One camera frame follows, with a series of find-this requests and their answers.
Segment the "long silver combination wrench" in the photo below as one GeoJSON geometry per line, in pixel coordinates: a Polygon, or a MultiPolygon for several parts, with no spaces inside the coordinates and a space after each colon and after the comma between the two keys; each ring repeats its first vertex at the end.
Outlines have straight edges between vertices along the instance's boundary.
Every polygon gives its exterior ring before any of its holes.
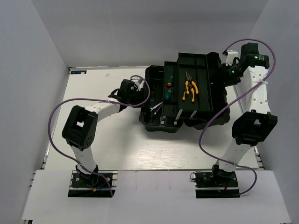
{"type": "Polygon", "coordinates": [[[153,116],[155,116],[158,113],[158,111],[159,111],[159,109],[161,108],[162,105],[163,105],[163,101],[161,101],[160,103],[156,104],[153,107],[150,107],[150,112],[153,113],[153,116]]]}

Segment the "green orange stubby screwdriver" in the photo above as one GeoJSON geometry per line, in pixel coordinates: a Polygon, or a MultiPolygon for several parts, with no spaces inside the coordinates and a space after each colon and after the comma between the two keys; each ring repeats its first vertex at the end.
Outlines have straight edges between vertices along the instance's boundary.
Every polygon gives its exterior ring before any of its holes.
{"type": "Polygon", "coordinates": [[[172,87],[172,85],[173,85],[173,74],[170,75],[170,77],[168,78],[166,84],[167,84],[168,87],[172,87]]]}

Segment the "yellow needle-nose pliers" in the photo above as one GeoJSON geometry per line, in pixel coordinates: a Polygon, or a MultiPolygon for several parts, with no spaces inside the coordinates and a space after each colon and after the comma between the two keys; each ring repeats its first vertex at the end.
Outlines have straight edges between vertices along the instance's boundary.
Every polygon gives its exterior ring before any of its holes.
{"type": "Polygon", "coordinates": [[[197,84],[193,81],[188,71],[185,71],[185,76],[186,76],[186,82],[185,82],[185,90],[182,96],[182,100],[185,101],[186,95],[191,93],[192,94],[191,102],[194,103],[195,96],[199,94],[199,90],[197,84]]]}
{"type": "Polygon", "coordinates": [[[185,91],[182,96],[182,100],[186,100],[186,95],[192,93],[192,103],[195,102],[195,95],[199,94],[198,87],[194,81],[186,81],[185,82],[185,91]]]}

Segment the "black plastic toolbox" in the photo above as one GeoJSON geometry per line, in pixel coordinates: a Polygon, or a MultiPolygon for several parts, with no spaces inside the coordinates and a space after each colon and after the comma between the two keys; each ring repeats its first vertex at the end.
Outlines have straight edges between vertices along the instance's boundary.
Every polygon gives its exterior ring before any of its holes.
{"type": "Polygon", "coordinates": [[[202,130],[227,103],[219,54],[179,53],[175,62],[145,70],[149,100],[139,121],[146,131],[175,133],[182,125],[202,130]]]}

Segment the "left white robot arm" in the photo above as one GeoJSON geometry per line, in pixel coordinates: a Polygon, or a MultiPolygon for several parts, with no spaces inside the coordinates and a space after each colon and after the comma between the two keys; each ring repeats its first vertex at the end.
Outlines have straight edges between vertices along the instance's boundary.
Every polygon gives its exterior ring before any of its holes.
{"type": "Polygon", "coordinates": [[[62,131],[62,137],[74,152],[78,161],[76,171],[90,187],[98,184],[98,165],[94,161],[91,145],[96,134],[97,123],[104,118],[119,113],[128,105],[140,107],[149,96],[149,86],[141,79],[124,79],[120,88],[113,90],[108,98],[116,100],[116,104],[100,102],[88,107],[74,106],[62,131]]]}

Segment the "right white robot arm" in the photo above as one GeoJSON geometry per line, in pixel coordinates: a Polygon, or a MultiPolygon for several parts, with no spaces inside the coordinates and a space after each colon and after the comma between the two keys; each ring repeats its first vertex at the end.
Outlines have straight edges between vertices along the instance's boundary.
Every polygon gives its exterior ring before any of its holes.
{"type": "Polygon", "coordinates": [[[259,54],[258,44],[251,42],[242,45],[240,58],[232,61],[229,73],[240,75],[239,92],[251,92],[241,99],[244,113],[233,123],[230,145],[212,167],[211,181],[216,186],[227,184],[235,178],[236,166],[243,156],[263,142],[278,122],[268,105],[264,78],[268,75],[269,67],[269,57],[259,54]]]}

